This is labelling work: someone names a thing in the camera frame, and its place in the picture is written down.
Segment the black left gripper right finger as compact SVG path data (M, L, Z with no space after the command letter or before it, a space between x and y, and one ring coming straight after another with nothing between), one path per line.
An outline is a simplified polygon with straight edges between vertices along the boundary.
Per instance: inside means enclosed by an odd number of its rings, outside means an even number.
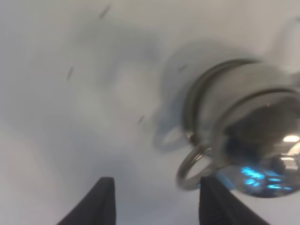
M200 225L267 225L216 178L201 178Z

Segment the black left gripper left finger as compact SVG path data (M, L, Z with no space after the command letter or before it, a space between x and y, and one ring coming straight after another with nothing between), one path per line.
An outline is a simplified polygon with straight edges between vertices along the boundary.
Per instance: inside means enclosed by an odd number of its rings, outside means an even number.
M115 225L115 182L102 177L59 225Z

